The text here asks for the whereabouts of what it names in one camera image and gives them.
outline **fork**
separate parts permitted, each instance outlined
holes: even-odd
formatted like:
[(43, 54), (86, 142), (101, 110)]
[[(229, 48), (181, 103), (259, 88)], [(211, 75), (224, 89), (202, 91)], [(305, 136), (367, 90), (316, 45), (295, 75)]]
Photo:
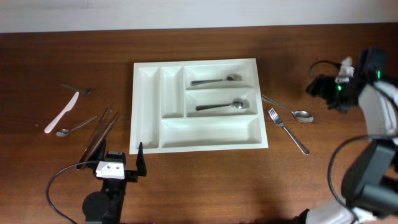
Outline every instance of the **fork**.
[(271, 108), (271, 110), (268, 111), (269, 116), (271, 117), (272, 121), (282, 127), (287, 134), (289, 134), (289, 136), (293, 139), (294, 143), (296, 143), (296, 145), (298, 146), (298, 148), (305, 154), (308, 155), (310, 154), (310, 151), (293, 135), (293, 133), (284, 125), (284, 122), (281, 120), (281, 118), (279, 117), (279, 115), (275, 112), (275, 110), (273, 108)]

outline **black cable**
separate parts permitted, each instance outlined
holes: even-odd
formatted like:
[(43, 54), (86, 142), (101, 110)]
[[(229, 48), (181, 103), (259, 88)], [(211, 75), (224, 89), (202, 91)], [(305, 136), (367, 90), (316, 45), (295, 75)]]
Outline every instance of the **black cable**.
[(342, 205), (343, 207), (345, 207), (348, 211), (350, 211), (353, 216), (355, 221), (359, 221), (358, 216), (352, 211), (351, 208), (349, 208), (349, 206), (347, 206), (337, 195), (335, 188), (333, 187), (333, 183), (332, 183), (332, 179), (331, 179), (331, 172), (332, 172), (332, 167), (333, 167), (333, 163), (336, 159), (337, 154), (341, 151), (342, 148), (344, 148), (346, 145), (348, 145), (349, 143), (355, 142), (355, 141), (362, 141), (362, 140), (376, 140), (376, 139), (382, 139), (382, 140), (391, 140), (392, 138), (394, 138), (395, 136), (383, 136), (383, 135), (378, 135), (378, 134), (371, 134), (371, 135), (365, 135), (365, 136), (356, 136), (353, 138), (350, 138), (348, 140), (345, 140), (343, 143), (341, 143), (334, 151), (334, 153), (331, 155), (330, 158), (330, 162), (329, 162), (329, 167), (328, 167), (328, 185), (329, 185), (329, 189), (331, 191), (331, 193), (333, 194), (333, 196), (335, 197), (336, 201)]
[(310, 68), (308, 69), (308, 76), (309, 77), (311, 77), (311, 78), (318, 78), (319, 77), (319, 75), (312, 74), (311, 71), (316, 65), (319, 65), (321, 63), (328, 63), (330, 65), (333, 65), (334, 67), (337, 68), (337, 70), (340, 70), (340, 67), (341, 67), (340, 63), (332, 62), (332, 61), (329, 61), (329, 60), (318, 60), (318, 61), (316, 61), (316, 62), (314, 62), (314, 63), (312, 63), (310, 65)]
[(97, 163), (98, 163), (98, 161), (88, 161), (88, 162), (79, 162), (79, 163), (76, 163), (76, 164), (72, 164), (72, 165), (70, 165), (70, 166), (67, 166), (67, 167), (63, 168), (62, 170), (58, 171), (58, 172), (50, 179), (49, 184), (47, 184), (47, 188), (45, 189), (45, 196), (46, 196), (46, 198), (47, 198), (47, 201), (48, 201), (50, 207), (51, 207), (58, 215), (62, 216), (64, 219), (68, 220), (70, 223), (77, 224), (77, 222), (73, 221), (71, 218), (67, 217), (67, 216), (64, 215), (62, 212), (60, 212), (58, 209), (55, 208), (54, 204), (53, 204), (53, 203), (51, 202), (51, 200), (50, 200), (50, 195), (49, 195), (50, 186), (51, 186), (52, 182), (55, 180), (55, 178), (57, 178), (63, 171), (65, 171), (65, 170), (67, 170), (67, 169), (69, 169), (69, 168), (72, 168), (72, 167), (75, 167), (75, 166), (78, 166), (78, 165), (97, 164)]
[(387, 93), (385, 93), (383, 90), (379, 89), (378, 87), (374, 86), (374, 85), (370, 85), (372, 88), (374, 88), (375, 90), (377, 90), (381, 95), (383, 95), (384, 97), (386, 97), (386, 99), (388, 101), (390, 101), (390, 104), (392, 105), (392, 107), (395, 109), (395, 111), (398, 111), (398, 106), (396, 105), (396, 103), (394, 102), (394, 99), (391, 98)]

